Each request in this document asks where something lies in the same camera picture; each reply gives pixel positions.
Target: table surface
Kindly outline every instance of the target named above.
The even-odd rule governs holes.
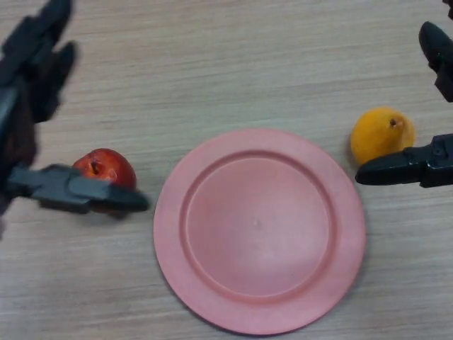
[[[43,1],[3,0],[4,39]],[[37,166],[110,147],[154,202],[189,150],[271,127],[323,147],[351,177],[348,135],[365,110],[397,108],[418,145],[453,130],[418,44],[424,21],[453,34],[440,0],[80,0],[67,39],[81,60]],[[367,254],[348,296],[281,339],[448,339],[453,335],[453,195],[358,187]],[[240,339],[195,317],[163,279],[152,211],[122,222],[17,200],[0,243],[0,338]]]

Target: wooden table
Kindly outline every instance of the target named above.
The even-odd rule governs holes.
[[[41,0],[3,0],[4,39]],[[79,0],[67,39],[82,58],[37,166],[97,147],[123,153],[154,202],[189,150],[221,132],[272,127],[309,138],[352,176],[350,129],[374,106],[407,113],[418,145],[453,131],[418,44],[432,0]],[[367,255],[350,294],[281,339],[451,339],[452,188],[358,187]],[[173,296],[152,211],[113,222],[17,200],[0,243],[0,339],[241,339]]]

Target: apple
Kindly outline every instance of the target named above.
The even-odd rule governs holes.
[[[118,186],[135,189],[135,171],[121,154],[111,149],[96,149],[86,154],[73,165],[81,174],[92,179],[111,181]]]

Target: orange fruit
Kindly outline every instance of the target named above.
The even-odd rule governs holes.
[[[415,128],[411,120],[393,108],[365,112],[351,133],[352,154],[359,164],[412,147]]]

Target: plate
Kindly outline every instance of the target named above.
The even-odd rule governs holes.
[[[154,216],[154,246],[175,294],[242,334],[290,332],[347,293],[365,250],[362,204],[321,148],[279,130],[241,130],[194,149]]]

